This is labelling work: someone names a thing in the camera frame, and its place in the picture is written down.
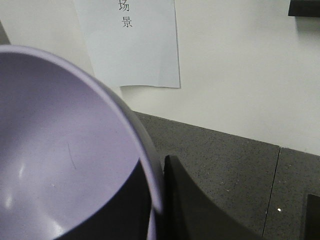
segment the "bowl rim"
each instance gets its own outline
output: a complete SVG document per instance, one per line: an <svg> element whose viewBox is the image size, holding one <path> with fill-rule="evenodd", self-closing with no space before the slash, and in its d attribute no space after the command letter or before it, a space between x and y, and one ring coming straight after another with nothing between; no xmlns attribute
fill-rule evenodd
<svg viewBox="0 0 320 240"><path fill-rule="evenodd" d="M123 123L129 135L136 140L134 144L140 154L140 162L151 196L152 209L158 214L163 215L164 178L158 154L149 134L138 117L118 95L73 63L48 51L22 45L0 45L0 55L1 54L21 54L48 61L68 71L98 94Z"/></svg>

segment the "black panel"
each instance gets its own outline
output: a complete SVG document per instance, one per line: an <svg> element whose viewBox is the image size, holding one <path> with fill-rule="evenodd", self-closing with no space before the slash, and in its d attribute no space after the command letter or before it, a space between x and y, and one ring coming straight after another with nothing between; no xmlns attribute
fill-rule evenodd
<svg viewBox="0 0 320 240"><path fill-rule="evenodd" d="M262 239L237 223L210 201L193 182L177 157L166 157L164 179L167 201L167 239Z"/></svg>
<svg viewBox="0 0 320 240"><path fill-rule="evenodd" d="M309 194L306 204L305 238L304 240L320 239L320 197Z"/></svg>
<svg viewBox="0 0 320 240"><path fill-rule="evenodd" d="M288 15L320 18L320 0L291 0Z"/></svg>

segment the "gray countertop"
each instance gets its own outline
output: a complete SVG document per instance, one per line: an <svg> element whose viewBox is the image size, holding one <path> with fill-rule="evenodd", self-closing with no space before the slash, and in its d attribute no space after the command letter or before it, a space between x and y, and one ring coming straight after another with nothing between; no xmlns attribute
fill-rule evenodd
<svg viewBox="0 0 320 240"><path fill-rule="evenodd" d="M166 155L178 156L218 207L260 236L303 239L307 194L320 195L319 156L136 114L162 166Z"/></svg>

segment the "black object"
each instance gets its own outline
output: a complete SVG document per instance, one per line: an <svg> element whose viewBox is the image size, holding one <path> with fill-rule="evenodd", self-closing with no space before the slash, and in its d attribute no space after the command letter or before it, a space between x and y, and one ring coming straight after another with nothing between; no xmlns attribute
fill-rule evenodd
<svg viewBox="0 0 320 240"><path fill-rule="evenodd" d="M262 240L207 198L176 156L165 158L164 180L166 239Z"/></svg>
<svg viewBox="0 0 320 240"><path fill-rule="evenodd" d="M320 0L291 0L288 15L320 18Z"/></svg>
<svg viewBox="0 0 320 240"><path fill-rule="evenodd" d="M140 161L115 196L56 240L146 240L151 199Z"/></svg>
<svg viewBox="0 0 320 240"><path fill-rule="evenodd" d="M308 194L304 240L320 239L320 197Z"/></svg>

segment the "purple bowl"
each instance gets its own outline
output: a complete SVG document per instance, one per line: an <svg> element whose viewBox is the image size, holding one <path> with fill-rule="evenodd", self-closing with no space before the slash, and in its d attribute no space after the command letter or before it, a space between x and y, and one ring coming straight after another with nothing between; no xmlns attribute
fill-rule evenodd
<svg viewBox="0 0 320 240"><path fill-rule="evenodd" d="M1 240L68 233L108 204L138 162L152 211L163 214L162 169L139 119L51 53L0 45L0 146ZM149 239L155 232L151 217Z"/></svg>

